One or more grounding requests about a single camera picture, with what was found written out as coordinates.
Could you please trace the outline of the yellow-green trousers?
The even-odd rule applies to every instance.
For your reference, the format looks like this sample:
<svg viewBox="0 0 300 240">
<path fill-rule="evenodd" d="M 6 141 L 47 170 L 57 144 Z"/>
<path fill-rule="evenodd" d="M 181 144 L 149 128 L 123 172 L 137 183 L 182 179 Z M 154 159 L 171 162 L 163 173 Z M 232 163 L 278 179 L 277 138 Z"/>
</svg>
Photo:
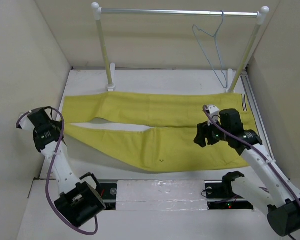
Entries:
<svg viewBox="0 0 300 240">
<path fill-rule="evenodd" d="M 114 159 L 149 172 L 244 168 L 248 164 L 226 142 L 194 143 L 207 120 L 204 105 L 235 109 L 247 130 L 257 130 L 247 97 L 239 93 L 166 95 L 104 92 L 67 96 L 65 133 Z"/>
</svg>

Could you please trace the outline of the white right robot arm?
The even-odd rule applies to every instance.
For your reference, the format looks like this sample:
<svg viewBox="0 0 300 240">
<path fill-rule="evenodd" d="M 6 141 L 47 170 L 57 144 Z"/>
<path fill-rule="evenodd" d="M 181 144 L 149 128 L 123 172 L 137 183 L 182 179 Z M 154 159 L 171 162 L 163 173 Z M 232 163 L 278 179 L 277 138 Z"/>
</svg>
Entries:
<svg viewBox="0 0 300 240">
<path fill-rule="evenodd" d="M 233 171 L 222 177 L 222 193 L 227 197 L 242 197 L 266 216 L 277 235 L 291 237 L 300 230 L 300 189 L 277 166 L 259 135 L 244 129 L 236 109 L 219 110 L 210 104 L 204 105 L 202 110 L 207 121 L 197 125 L 194 143 L 204 148 L 226 142 L 265 185 L 262 189 L 243 173 Z"/>
</svg>

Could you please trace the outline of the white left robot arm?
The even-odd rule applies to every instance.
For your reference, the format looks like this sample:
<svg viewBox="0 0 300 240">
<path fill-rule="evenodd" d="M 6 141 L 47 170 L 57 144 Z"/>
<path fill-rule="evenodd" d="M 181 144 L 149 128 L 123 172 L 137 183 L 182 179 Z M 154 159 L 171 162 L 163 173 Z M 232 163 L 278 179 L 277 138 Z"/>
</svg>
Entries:
<svg viewBox="0 0 300 240">
<path fill-rule="evenodd" d="M 96 229 L 88 232 L 81 226 L 106 209 L 103 189 L 94 174 L 78 177 L 72 170 L 62 114 L 51 106 L 36 108 L 21 114 L 16 128 L 32 132 L 36 150 L 49 162 L 45 195 L 54 213 L 76 232 L 95 235 Z"/>
</svg>

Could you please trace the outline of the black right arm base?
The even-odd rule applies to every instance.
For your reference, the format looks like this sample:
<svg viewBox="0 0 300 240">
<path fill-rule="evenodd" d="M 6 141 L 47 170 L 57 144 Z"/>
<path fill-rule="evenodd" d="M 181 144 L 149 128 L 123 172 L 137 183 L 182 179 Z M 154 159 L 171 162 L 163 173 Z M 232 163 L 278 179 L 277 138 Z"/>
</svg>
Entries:
<svg viewBox="0 0 300 240">
<path fill-rule="evenodd" d="M 201 196 L 207 200 L 208 210 L 254 210 L 250 202 L 233 192 L 231 183 L 244 176 L 234 171 L 224 175 L 222 180 L 205 181 Z"/>
</svg>

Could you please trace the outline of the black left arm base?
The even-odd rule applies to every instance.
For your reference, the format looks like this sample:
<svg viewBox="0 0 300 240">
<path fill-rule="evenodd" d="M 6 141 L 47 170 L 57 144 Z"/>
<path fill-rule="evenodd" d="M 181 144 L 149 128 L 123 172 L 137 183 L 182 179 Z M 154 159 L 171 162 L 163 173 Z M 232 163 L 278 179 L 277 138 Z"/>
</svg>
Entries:
<svg viewBox="0 0 300 240">
<path fill-rule="evenodd" d="M 98 183 L 97 192 L 103 199 L 106 210 L 115 210 L 117 203 L 118 182 L 110 180 L 102 180 Z"/>
</svg>

